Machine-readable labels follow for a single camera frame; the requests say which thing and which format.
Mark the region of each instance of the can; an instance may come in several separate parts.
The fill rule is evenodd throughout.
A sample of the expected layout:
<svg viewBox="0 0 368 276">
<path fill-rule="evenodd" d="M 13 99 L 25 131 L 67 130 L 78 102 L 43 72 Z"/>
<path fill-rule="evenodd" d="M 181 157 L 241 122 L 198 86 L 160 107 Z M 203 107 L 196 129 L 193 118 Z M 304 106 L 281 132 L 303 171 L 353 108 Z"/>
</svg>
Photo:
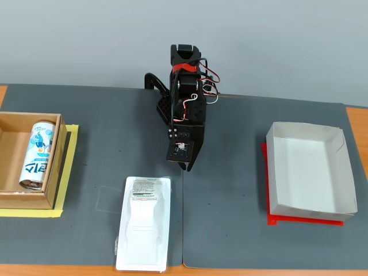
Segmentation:
<svg viewBox="0 0 368 276">
<path fill-rule="evenodd" d="M 41 190 L 51 152 L 55 124 L 38 122 L 32 127 L 19 183 L 30 190 Z"/>
</svg>

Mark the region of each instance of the open cardboard box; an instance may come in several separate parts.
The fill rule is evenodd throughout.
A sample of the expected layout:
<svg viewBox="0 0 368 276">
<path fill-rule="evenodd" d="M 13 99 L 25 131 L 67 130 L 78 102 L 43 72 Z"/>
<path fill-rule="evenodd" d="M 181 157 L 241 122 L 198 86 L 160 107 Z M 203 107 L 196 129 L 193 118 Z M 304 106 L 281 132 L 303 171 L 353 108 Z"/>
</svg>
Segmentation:
<svg viewBox="0 0 368 276">
<path fill-rule="evenodd" d="M 54 141 L 40 191 L 19 184 L 32 126 L 55 124 Z M 0 208 L 52 209 L 67 130 L 60 114 L 0 112 Z"/>
<path fill-rule="evenodd" d="M 271 214 L 345 221 L 358 211 L 342 129 L 275 122 L 267 160 Z"/>
</svg>

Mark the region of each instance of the wooden table edge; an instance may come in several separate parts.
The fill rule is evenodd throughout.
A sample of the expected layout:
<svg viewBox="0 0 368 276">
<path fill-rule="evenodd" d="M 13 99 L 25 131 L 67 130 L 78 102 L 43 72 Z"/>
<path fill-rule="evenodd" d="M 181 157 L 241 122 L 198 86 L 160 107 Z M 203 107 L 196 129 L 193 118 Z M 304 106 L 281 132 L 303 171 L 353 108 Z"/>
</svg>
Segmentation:
<svg viewBox="0 0 368 276">
<path fill-rule="evenodd" d="M 6 93 L 7 86 L 0 86 L 0 107 Z M 362 159 L 366 175 L 368 175 L 368 110 L 358 108 L 346 108 L 351 124 L 356 146 Z M 80 276 L 110 276 L 110 275 L 136 275 L 146 276 L 147 273 L 122 273 L 116 271 L 113 266 L 59 266 L 59 265 L 36 265 L 36 264 L 0 264 L 1 275 L 80 275 Z M 291 275 L 326 275 L 340 276 L 368 275 L 368 270 L 264 270 L 264 269 L 193 269 L 181 266 L 169 267 L 166 275 L 233 275 L 233 276 L 291 276 Z"/>
</svg>

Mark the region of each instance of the white plastic tray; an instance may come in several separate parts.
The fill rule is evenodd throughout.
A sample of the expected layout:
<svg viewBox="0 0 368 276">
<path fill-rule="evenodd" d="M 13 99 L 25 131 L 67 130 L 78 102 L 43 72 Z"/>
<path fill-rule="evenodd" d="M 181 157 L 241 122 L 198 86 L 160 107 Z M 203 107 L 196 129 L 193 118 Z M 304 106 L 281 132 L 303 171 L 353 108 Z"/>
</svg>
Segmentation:
<svg viewBox="0 0 368 276">
<path fill-rule="evenodd" d="M 166 271 L 170 196 L 169 178 L 126 179 L 117 270 Z"/>
</svg>

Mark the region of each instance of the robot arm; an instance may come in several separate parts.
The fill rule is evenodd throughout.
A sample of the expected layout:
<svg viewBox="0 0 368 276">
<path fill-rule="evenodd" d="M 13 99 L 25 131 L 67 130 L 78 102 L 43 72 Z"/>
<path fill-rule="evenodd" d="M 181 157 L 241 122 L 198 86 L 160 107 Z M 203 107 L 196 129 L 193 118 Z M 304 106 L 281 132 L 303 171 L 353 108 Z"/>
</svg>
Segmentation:
<svg viewBox="0 0 368 276">
<path fill-rule="evenodd" d="M 151 73 L 145 75 L 144 87 L 156 87 L 162 95 L 157 111 L 168 125 L 166 159 L 178 162 L 183 170 L 190 171 L 204 141 L 206 106 L 209 104 L 206 98 L 218 99 L 216 83 L 220 79 L 207 68 L 207 60 L 201 57 L 196 46 L 172 45 L 171 65 L 170 89 Z M 206 69 L 205 72 L 201 71 L 201 66 Z M 208 71 L 218 80 L 213 80 Z"/>
</svg>

